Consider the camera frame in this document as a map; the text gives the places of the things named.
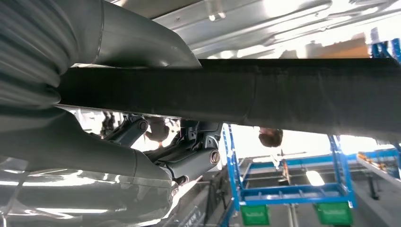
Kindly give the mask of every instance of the hair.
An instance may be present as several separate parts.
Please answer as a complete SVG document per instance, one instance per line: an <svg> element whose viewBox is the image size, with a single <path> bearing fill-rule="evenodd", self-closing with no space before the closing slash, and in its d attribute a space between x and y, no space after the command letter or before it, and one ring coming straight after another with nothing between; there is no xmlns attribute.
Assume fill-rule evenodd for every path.
<svg viewBox="0 0 401 227"><path fill-rule="evenodd" d="M277 129L273 132L273 135L261 133L259 134L259 140L265 147L276 148L281 145L283 140L283 131Z"/></svg>

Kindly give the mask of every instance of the worker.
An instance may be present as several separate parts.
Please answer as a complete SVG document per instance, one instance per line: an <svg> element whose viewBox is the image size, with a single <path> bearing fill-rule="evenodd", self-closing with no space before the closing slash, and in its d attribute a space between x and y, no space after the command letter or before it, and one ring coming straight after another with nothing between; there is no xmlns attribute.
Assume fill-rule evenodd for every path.
<svg viewBox="0 0 401 227"><path fill-rule="evenodd" d="M276 148L283 141L283 130L261 127L259 130L259 140L265 147Z"/></svg>
<svg viewBox="0 0 401 227"><path fill-rule="evenodd" d="M159 143L159 148L162 147L162 142L167 139L170 128L166 125L164 117L145 117L149 123L151 132L145 132L145 136L151 141Z"/></svg>

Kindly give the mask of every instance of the metal bracket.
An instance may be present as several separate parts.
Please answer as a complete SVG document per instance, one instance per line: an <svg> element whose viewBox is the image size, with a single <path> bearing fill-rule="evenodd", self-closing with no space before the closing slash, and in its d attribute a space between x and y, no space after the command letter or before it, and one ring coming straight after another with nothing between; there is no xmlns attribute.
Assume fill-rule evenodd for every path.
<svg viewBox="0 0 401 227"><path fill-rule="evenodd" d="M147 129L148 122L145 119L129 114L105 140L130 148Z"/></svg>

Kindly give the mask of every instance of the blue scaffold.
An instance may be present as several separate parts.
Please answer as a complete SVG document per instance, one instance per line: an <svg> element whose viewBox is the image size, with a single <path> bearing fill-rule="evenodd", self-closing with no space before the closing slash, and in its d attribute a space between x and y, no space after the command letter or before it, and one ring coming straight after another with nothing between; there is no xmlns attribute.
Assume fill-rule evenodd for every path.
<svg viewBox="0 0 401 227"><path fill-rule="evenodd" d="M370 55L372 58L394 58L401 63L401 47L399 38L372 44L370 48Z"/></svg>
<svg viewBox="0 0 401 227"><path fill-rule="evenodd" d="M231 140L231 148L228 147L227 131ZM328 137L331 145L331 158L333 160L336 182L326 183L321 186L290 185L248 188L247 179L249 172L256 168L262 168L263 164L271 167L271 163L251 163L241 176L235 155L231 125L225 125L223 128L223 138L226 146L227 168L235 210L239 211L241 206L321 202L348 202L351 206L356 207L347 156L341 151L338 137L332 135Z"/></svg>

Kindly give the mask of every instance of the car underbody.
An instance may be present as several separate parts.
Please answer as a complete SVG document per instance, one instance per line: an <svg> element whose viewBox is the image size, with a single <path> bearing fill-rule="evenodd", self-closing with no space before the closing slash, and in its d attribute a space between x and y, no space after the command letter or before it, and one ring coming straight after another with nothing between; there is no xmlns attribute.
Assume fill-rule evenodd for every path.
<svg viewBox="0 0 401 227"><path fill-rule="evenodd" d="M176 33L106 1L7 0L0 12L1 211L11 226L163 218L178 187L217 164L224 122L401 135L391 59L198 60ZM101 139L63 105L134 115ZM143 114L182 119L170 146L131 149Z"/></svg>

